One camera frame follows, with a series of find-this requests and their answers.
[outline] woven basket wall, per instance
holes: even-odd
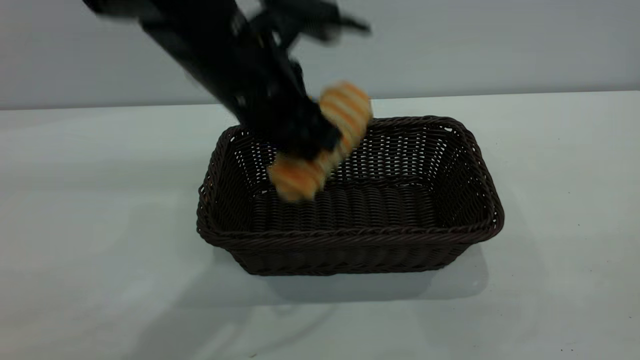
[[[266,167],[275,149],[231,127],[200,187],[198,233],[249,273],[417,272],[502,229],[476,139],[443,117],[377,119],[314,202],[286,204]]]

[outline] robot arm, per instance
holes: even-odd
[[[299,34],[322,42],[341,28],[368,32],[320,0],[262,0],[247,20],[235,0],[84,0],[98,15],[136,19],[238,121],[280,150],[307,159],[340,138],[309,99],[288,55]]]

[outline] white wall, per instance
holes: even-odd
[[[638,0],[339,2],[374,36],[300,43],[314,93],[342,78],[374,97],[640,88]],[[0,2],[0,108],[198,102],[213,100],[136,26],[80,0]]]

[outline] basket bottom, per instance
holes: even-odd
[[[429,189],[419,184],[354,186],[335,184],[313,202],[288,204],[275,191],[253,201],[252,229],[313,231],[364,227],[433,227],[438,216]]]

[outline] basket rim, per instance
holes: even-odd
[[[498,198],[493,179],[484,163],[481,150],[476,142],[474,135],[459,121],[450,117],[439,117],[435,115],[427,115],[423,117],[388,117],[388,118],[376,118],[372,119],[369,127],[386,128],[394,126],[410,126],[410,125],[437,125],[451,129],[451,131],[459,131],[463,137],[464,148],[469,156],[475,159],[473,170],[478,172],[479,180],[483,194],[486,194],[488,200],[486,202],[488,208],[486,214],[489,215],[481,221],[473,224],[467,224],[458,227],[359,227],[359,228],[343,228],[334,230],[297,230],[297,231],[220,231],[217,230],[219,226],[213,224],[213,226],[207,226],[202,221],[202,217],[206,216],[203,211],[203,203],[205,202],[203,196],[203,190],[205,185],[203,184],[198,192],[200,193],[200,201],[198,203],[198,232],[201,237],[207,240],[215,246],[220,247],[233,247],[244,248],[244,242],[250,241],[251,246],[259,247],[278,247],[280,245],[290,247],[292,241],[296,239],[303,240],[305,246],[308,246],[309,239],[322,239],[323,246],[327,246],[326,241],[336,240],[343,241],[345,238],[349,238],[350,245],[356,242],[355,236],[367,235],[367,241],[362,245],[383,245],[385,243],[398,244],[398,235],[403,235],[403,240],[408,243],[413,243],[415,240],[422,240],[424,242],[425,235],[431,235],[429,237],[429,244],[436,245],[438,243],[451,243],[451,234],[459,234],[461,236],[460,241],[453,241],[454,243],[479,243],[486,241],[496,234],[498,234],[504,226],[504,210],[500,199]],[[205,176],[205,182],[212,173],[212,164],[217,162],[218,167],[223,167],[221,162],[227,159],[227,152],[231,145],[231,139],[238,135],[240,132],[248,132],[243,126],[232,126],[225,130],[218,143],[216,149],[212,154],[211,161],[209,163],[209,170]],[[209,182],[214,186],[209,190],[214,193],[209,194],[209,199],[215,199],[215,184],[218,183],[218,179],[221,176],[221,172],[215,172],[214,176],[211,176]],[[202,230],[205,229],[207,233],[212,236],[206,236]],[[476,238],[470,240],[469,235],[476,234]]]

